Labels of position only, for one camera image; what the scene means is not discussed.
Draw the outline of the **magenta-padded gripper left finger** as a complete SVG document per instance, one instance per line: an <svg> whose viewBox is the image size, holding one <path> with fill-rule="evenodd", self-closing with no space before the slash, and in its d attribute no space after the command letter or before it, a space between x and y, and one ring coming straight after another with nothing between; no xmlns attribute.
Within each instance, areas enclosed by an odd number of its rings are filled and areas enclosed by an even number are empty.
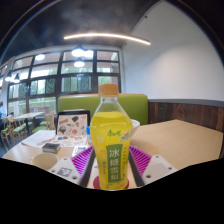
<svg viewBox="0 0 224 224"><path fill-rule="evenodd" d="M74 184L86 187L94 159L94 148L89 147L71 158L63 157L49 172Z"/></svg>

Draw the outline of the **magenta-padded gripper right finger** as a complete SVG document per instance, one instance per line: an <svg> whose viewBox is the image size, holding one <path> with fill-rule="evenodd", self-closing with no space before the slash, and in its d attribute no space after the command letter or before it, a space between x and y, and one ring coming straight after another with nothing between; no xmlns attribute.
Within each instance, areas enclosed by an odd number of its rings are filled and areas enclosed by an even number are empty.
<svg viewBox="0 0 224 224"><path fill-rule="evenodd" d="M177 171L161 155L151 156L134 146L129 148L129 162L138 187L150 184Z"/></svg>

